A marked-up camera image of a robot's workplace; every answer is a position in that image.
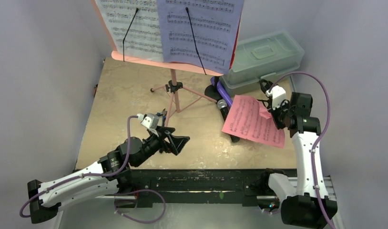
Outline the red sheet music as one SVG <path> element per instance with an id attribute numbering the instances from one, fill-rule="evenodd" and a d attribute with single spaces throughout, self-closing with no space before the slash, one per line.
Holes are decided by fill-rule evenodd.
<path id="1" fill-rule="evenodd" d="M 229 65 L 229 69 L 232 68 L 233 63 L 234 63 L 234 59 L 235 59 L 235 51 L 236 51 L 236 47 L 237 47 L 237 43 L 238 43 L 238 36 L 239 36 L 239 32 L 240 32 L 240 25 L 241 25 L 241 17 L 240 17 L 240 19 L 239 19 L 239 23 L 238 23 L 238 26 L 237 26 L 236 37 L 235 37 L 235 43 L 234 43 L 234 46 L 233 46 L 233 52 L 232 52 L 232 57 L 231 57 L 231 62 L 230 62 L 230 65 Z"/>

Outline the purple microphone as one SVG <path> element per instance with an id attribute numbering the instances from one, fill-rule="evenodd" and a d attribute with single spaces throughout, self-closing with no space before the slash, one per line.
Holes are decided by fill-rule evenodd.
<path id="1" fill-rule="evenodd" d="M 212 91 L 218 92 L 219 95 L 227 102 L 228 106 L 232 106 L 233 100 L 226 89 L 223 87 L 220 76 L 213 76 L 210 81 Z"/>

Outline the pink sheet music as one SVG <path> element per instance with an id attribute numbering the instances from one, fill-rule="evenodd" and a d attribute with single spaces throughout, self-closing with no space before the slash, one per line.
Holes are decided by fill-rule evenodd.
<path id="1" fill-rule="evenodd" d="M 222 132 L 268 146 L 285 146 L 284 130 L 277 129 L 261 101 L 248 95 L 234 97 Z"/>

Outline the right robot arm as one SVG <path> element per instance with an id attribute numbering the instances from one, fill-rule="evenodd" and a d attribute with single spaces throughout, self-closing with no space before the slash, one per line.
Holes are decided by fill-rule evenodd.
<path id="1" fill-rule="evenodd" d="M 329 198 L 321 171 L 319 144 L 323 136 L 320 120 L 312 117 L 313 98 L 309 94 L 267 91 L 268 112 L 277 129 L 286 128 L 296 151 L 297 181 L 294 186 L 281 173 L 271 173 L 260 180 L 265 194 L 275 192 L 280 200 L 284 224 L 309 229 L 323 229 L 337 213 L 337 202 Z"/>

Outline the blue sheet music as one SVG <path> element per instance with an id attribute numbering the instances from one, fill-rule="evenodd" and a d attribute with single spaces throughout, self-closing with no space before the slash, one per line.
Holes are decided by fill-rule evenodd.
<path id="1" fill-rule="evenodd" d="M 164 62 L 226 74 L 231 67 L 242 0 L 158 0 Z"/>

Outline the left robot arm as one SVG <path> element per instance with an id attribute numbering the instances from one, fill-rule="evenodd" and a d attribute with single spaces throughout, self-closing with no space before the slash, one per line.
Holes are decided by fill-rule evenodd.
<path id="1" fill-rule="evenodd" d="M 156 133 L 146 139 L 130 136 L 124 143 L 84 169 L 62 178 L 27 183 L 29 200 L 25 206 L 30 213 L 20 216 L 30 218 L 33 224 L 46 222 L 60 211 L 78 202 L 120 192 L 129 195 L 134 189 L 131 167 L 138 167 L 155 153 L 179 155 L 190 141 L 188 136 L 174 136 L 175 128 L 158 126 Z"/>

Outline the pink music stand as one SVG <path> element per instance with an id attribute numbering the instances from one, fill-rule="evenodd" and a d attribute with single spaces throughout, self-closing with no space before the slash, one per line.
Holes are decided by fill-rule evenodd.
<path id="1" fill-rule="evenodd" d="M 149 61 L 145 59 L 140 59 L 136 57 L 131 57 L 131 56 L 125 56 L 124 54 L 120 54 L 115 50 L 115 45 L 111 40 L 110 34 L 108 30 L 105 27 L 105 24 L 103 22 L 103 19 L 101 17 L 100 12 L 98 11 L 98 8 L 95 4 L 95 0 L 92 2 L 93 7 L 96 11 L 96 14 L 99 17 L 99 20 L 104 27 L 107 37 L 110 41 L 111 47 L 112 47 L 112 52 L 111 52 L 111 57 L 117 61 L 123 62 L 123 63 L 136 63 L 136 64 L 144 64 L 148 66 L 153 66 L 153 67 L 158 67 L 161 69 L 167 69 L 170 72 L 170 81 L 162 85 L 162 89 L 168 91 L 170 94 L 170 102 L 167 108 L 167 118 L 170 118 L 174 113 L 180 113 L 182 112 L 182 107 L 180 106 L 180 101 L 179 101 L 179 91 L 180 90 L 185 90 L 189 91 L 189 88 L 185 86 L 182 82 L 179 82 L 177 80 L 176 72 L 177 71 L 186 71 L 186 72 L 192 72 L 192 73 L 203 73 L 209 76 L 221 76 L 223 74 L 216 73 L 211 70 L 206 70 L 202 67 L 198 67 L 192 64 L 187 64 L 187 63 L 179 63 L 179 62 L 155 62 L 155 61 Z"/>

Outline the silver condenser microphone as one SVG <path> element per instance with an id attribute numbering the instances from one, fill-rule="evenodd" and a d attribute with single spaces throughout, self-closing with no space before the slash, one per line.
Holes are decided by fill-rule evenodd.
<path id="1" fill-rule="evenodd" d="M 223 120 L 226 121 L 228 113 L 229 113 L 229 108 L 228 108 L 227 102 L 224 99 L 220 99 L 217 101 L 216 105 L 221 112 Z M 229 134 L 229 136 L 231 138 L 232 143 L 237 143 L 240 141 L 240 138 L 237 136 L 234 136 L 231 134 Z"/>

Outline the black round-base mic stand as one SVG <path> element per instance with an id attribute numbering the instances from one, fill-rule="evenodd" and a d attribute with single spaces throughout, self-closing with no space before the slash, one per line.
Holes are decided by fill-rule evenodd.
<path id="1" fill-rule="evenodd" d="M 217 84 L 219 82 L 219 76 L 213 76 L 210 79 L 211 84 L 206 87 L 204 94 L 212 99 L 215 99 L 216 101 L 219 101 L 223 99 L 221 94 L 218 92 Z"/>

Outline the black tripod mic stand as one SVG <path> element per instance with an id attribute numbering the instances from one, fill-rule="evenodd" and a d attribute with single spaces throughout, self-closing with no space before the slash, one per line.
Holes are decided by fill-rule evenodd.
<path id="1" fill-rule="evenodd" d="M 266 94 L 267 91 L 270 90 L 270 88 L 273 86 L 273 82 L 268 81 L 266 79 L 260 79 L 259 80 L 259 85 L 261 88 L 261 91 Z"/>

